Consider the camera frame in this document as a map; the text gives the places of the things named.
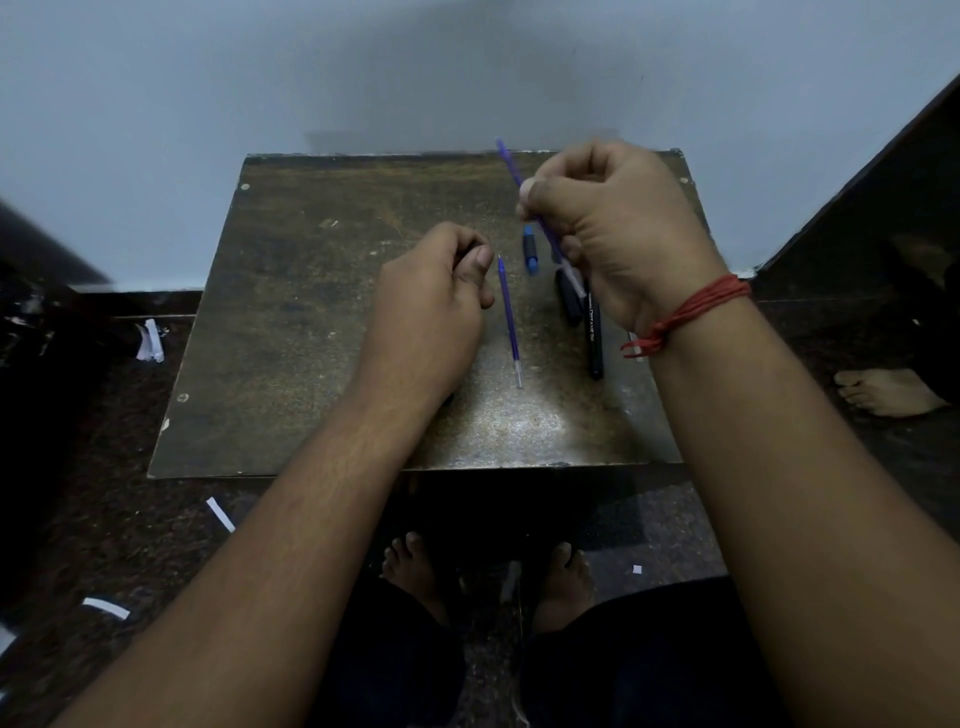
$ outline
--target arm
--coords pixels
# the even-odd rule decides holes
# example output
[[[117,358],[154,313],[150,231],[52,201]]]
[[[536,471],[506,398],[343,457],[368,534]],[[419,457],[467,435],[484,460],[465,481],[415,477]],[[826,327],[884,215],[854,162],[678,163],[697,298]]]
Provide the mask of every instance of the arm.
[[[483,238],[444,223],[384,266],[325,424],[57,728],[302,724],[390,486],[476,355],[491,260]]]
[[[573,149],[524,186],[524,208],[563,221],[564,249],[624,328],[647,330],[727,272],[648,152]],[[672,332],[651,364],[794,717],[955,721],[960,548],[863,448],[756,307],[712,309]]]

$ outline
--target forearm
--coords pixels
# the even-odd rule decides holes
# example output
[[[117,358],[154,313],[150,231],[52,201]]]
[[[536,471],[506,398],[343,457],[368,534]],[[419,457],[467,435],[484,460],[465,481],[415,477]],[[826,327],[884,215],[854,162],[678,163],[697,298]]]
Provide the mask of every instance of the forearm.
[[[302,722],[427,413],[351,392],[242,526],[58,726]]]
[[[856,440],[746,299],[653,369],[761,647],[797,717],[946,719],[956,545]]]

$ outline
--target dark granite floor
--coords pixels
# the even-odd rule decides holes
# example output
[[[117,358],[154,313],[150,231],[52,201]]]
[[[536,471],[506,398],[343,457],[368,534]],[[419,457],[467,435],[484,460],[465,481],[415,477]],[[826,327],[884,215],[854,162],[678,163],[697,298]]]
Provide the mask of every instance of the dark granite floor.
[[[907,360],[896,301],[762,306],[829,390],[837,369]],[[46,725],[193,577],[227,537],[204,504],[208,497],[240,522],[263,487],[146,479],[191,320],[164,323],[165,363],[119,360],[105,367],[36,526],[36,548],[15,554],[25,578],[0,605],[0,619],[18,635],[0,659],[4,724]],[[842,411],[911,496],[960,537],[960,411],[906,421]],[[457,488],[449,487],[450,477],[461,478]],[[549,472],[540,480],[526,477],[523,486],[517,488],[509,472],[493,491],[483,473],[404,480],[372,545],[371,564],[382,543],[408,527],[444,545],[438,569],[468,659],[458,726],[519,725],[512,672],[533,606],[537,558],[556,540],[572,539],[588,552],[605,599],[725,571],[683,468]],[[439,513],[462,518],[436,518]],[[503,534],[495,544],[486,535],[491,532]],[[521,559],[527,572],[501,604],[506,564]],[[130,618],[81,607],[90,595],[130,609]]]

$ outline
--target dark shorts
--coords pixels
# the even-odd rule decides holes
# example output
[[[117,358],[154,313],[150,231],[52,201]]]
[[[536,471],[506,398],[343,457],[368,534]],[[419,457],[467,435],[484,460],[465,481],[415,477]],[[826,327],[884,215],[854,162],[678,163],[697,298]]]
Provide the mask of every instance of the dark shorts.
[[[308,725],[446,725],[465,672],[452,631],[362,576]],[[726,577],[623,596],[533,638],[518,684],[534,728],[789,724]]]

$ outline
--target black marker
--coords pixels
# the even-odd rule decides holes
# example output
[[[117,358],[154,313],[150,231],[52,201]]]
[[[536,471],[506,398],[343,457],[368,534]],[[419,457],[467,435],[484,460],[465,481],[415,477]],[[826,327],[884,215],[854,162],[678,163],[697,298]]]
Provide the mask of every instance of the black marker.
[[[587,369],[594,379],[603,378],[603,335],[600,332],[600,309],[593,299],[589,283],[584,281],[584,330],[587,332]]]

